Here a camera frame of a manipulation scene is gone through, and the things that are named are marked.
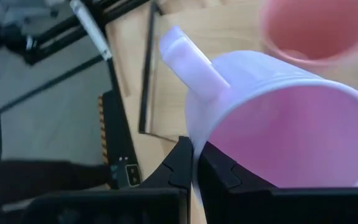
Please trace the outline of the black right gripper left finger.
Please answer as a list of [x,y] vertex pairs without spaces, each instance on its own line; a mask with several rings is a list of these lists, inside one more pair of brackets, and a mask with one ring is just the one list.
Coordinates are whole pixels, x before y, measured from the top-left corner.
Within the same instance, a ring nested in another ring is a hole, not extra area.
[[59,192],[34,199],[21,224],[188,224],[193,146],[180,137],[137,187]]

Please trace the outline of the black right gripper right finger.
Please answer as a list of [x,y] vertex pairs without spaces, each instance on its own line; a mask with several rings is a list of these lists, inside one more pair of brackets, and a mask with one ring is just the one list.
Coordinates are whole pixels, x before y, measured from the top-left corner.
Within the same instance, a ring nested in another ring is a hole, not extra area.
[[198,187],[208,224],[358,224],[358,187],[279,188],[211,143]]

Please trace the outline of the lilac plastic mug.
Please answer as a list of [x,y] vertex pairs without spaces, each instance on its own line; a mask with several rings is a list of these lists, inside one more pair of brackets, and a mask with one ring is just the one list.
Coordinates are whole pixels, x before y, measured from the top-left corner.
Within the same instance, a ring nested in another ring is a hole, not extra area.
[[358,187],[357,90],[262,52],[210,60],[178,27],[158,48],[188,87],[195,164],[211,143],[277,187]]

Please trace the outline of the pink ribbed plastic cup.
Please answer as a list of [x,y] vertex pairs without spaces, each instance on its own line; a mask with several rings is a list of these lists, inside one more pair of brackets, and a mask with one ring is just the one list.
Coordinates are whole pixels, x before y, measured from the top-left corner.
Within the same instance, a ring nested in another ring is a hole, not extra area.
[[358,53],[358,0],[265,0],[264,51],[298,67],[332,67]]

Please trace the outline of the black box with striped edge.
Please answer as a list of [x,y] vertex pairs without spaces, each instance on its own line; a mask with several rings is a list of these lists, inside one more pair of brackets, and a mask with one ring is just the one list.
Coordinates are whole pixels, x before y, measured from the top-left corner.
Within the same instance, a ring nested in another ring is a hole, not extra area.
[[141,184],[142,177],[121,96],[113,90],[98,97],[103,161],[111,172],[110,189]]

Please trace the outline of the black aluminium table frame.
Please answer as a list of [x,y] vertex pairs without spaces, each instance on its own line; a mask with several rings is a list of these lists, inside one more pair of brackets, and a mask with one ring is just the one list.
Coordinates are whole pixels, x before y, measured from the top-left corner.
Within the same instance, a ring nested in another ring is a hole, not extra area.
[[85,36],[91,38],[98,48],[99,55],[1,106],[0,113],[10,110],[96,63],[103,60],[112,62],[113,55],[107,41],[106,25],[149,1],[71,0],[70,6],[73,8],[74,15],[35,37],[28,36],[26,46],[18,51],[19,55],[28,65],[35,65]]

